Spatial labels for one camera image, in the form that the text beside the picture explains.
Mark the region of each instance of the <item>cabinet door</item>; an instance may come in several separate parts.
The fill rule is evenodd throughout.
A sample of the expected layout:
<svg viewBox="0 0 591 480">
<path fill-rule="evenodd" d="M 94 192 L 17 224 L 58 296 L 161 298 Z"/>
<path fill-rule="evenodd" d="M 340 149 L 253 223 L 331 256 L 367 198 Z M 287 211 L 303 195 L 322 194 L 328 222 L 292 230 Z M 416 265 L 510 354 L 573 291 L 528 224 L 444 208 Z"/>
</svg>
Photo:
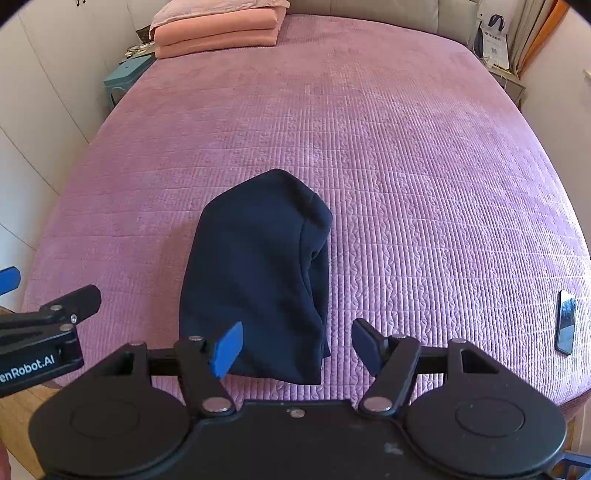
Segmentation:
<svg viewBox="0 0 591 480">
<path fill-rule="evenodd" d="M 20 312 L 34 254 L 35 251 L 31 247 L 0 225 L 0 270 L 17 267 L 21 272 L 21 285 L 0 297 L 1 307 Z"/>
<path fill-rule="evenodd" d="M 125 51 L 139 44 L 127 4 L 123 0 L 86 0 L 80 8 L 90 18 L 100 41 L 100 54 L 112 72 L 125 57 Z"/>
<path fill-rule="evenodd" d="M 0 224 L 37 248 L 57 193 L 0 129 Z"/>
<path fill-rule="evenodd" d="M 169 0 L 127 0 L 135 29 L 151 25 L 154 15 L 168 2 Z"/>
<path fill-rule="evenodd" d="M 103 86 L 109 71 L 84 7 L 74 0 L 32 0 L 19 17 L 51 84 L 90 141 L 109 113 Z"/>
<path fill-rule="evenodd" d="M 0 28 L 0 65 L 0 125 L 61 193 L 88 143 L 43 71 L 18 16 Z"/>
</svg>

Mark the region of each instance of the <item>pink towel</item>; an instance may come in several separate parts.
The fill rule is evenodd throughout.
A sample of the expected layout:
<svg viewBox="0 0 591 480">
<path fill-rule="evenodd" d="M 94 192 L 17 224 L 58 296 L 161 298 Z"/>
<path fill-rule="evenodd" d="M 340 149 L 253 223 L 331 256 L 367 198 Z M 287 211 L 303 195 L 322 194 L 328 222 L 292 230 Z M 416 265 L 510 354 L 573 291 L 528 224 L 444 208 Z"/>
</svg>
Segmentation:
<svg viewBox="0 0 591 480">
<path fill-rule="evenodd" d="M 203 17 L 261 7 L 289 8 L 290 3 L 287 0 L 171 0 L 154 16 L 150 27 L 150 36 L 154 38 L 156 28 L 183 18 Z"/>
<path fill-rule="evenodd" d="M 210 37 L 185 40 L 172 45 L 157 46 L 156 58 L 167 59 L 200 51 L 219 50 L 235 47 L 272 47 L 277 43 L 277 35 L 285 18 L 286 9 L 277 8 L 277 26 L 267 30 L 246 30 L 222 33 Z"/>
<path fill-rule="evenodd" d="M 154 41 L 156 45 L 165 46 L 223 33 L 245 30 L 271 30 L 277 26 L 277 9 L 279 8 L 282 7 L 251 8 L 237 12 L 177 20 L 158 27 L 154 32 Z"/>
</svg>

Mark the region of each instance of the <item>bed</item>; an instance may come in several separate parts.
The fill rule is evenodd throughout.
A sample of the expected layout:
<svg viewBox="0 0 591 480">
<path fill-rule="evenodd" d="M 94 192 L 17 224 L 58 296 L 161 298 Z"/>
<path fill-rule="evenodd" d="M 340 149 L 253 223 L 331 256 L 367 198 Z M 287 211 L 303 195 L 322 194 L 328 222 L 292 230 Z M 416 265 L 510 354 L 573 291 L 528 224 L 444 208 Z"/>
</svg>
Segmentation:
<svg viewBox="0 0 591 480">
<path fill-rule="evenodd" d="M 132 340 L 172 346 L 200 212 L 283 168 L 334 215 L 332 355 L 320 385 L 230 376 L 238 401 L 360 399 L 371 378 L 350 326 L 363 317 L 425 345 L 466 338 L 557 404 L 580 403 L 589 252 L 542 146 L 463 45 L 476 4 L 380 4 L 294 0 L 275 47 L 156 61 L 73 173 L 24 308 L 96 284 L 103 306 L 79 327 L 86 367 Z M 578 301 L 570 357 L 553 346 L 562 288 Z M 423 376 L 416 394 L 440 381 Z"/>
</svg>

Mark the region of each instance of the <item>bed frame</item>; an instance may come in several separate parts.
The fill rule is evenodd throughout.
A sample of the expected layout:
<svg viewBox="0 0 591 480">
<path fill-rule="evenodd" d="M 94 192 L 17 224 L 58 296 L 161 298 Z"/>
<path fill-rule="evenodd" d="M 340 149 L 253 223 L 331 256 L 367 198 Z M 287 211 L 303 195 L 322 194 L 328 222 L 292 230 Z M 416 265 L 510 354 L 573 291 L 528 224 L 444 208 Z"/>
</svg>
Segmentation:
<svg viewBox="0 0 591 480">
<path fill-rule="evenodd" d="M 289 14 L 359 18 L 412 28 L 468 45 L 475 30 L 475 0 L 290 0 Z"/>
</svg>

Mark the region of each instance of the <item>phone screen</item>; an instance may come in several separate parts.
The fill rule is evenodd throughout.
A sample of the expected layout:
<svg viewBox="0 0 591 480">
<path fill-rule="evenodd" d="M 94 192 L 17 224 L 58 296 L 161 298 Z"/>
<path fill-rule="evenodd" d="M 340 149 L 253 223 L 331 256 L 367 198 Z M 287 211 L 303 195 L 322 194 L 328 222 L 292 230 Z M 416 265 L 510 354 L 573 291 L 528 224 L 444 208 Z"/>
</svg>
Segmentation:
<svg viewBox="0 0 591 480">
<path fill-rule="evenodd" d="M 556 326 L 556 349 L 566 355 L 573 353 L 574 320 L 577 301 L 574 295 L 566 290 L 560 291 L 560 305 L 558 306 L 558 322 Z"/>
</svg>

